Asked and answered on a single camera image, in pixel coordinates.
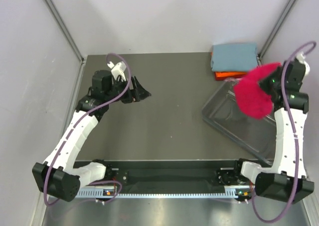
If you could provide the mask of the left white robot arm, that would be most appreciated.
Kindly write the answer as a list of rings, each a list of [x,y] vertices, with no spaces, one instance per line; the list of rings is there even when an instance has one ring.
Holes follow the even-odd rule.
[[[135,76],[126,79],[124,73],[112,74],[110,70],[95,72],[87,95],[79,100],[59,143],[43,163],[35,163],[32,168],[36,184],[44,196],[70,202],[85,186],[96,181],[109,184],[113,172],[102,162],[92,161],[74,168],[75,160],[111,103],[136,103],[150,96]]]

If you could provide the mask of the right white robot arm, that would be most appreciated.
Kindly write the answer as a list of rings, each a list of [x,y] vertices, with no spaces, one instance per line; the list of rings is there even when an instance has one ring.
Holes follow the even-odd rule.
[[[252,70],[234,87],[237,105],[245,115],[262,119],[273,112],[275,117],[272,166],[241,160],[241,167],[232,172],[238,184],[250,180],[257,196],[295,204],[314,191],[315,184],[306,179],[303,162],[309,96],[300,91],[309,71],[303,60],[291,61],[285,75],[279,63],[267,64]]]

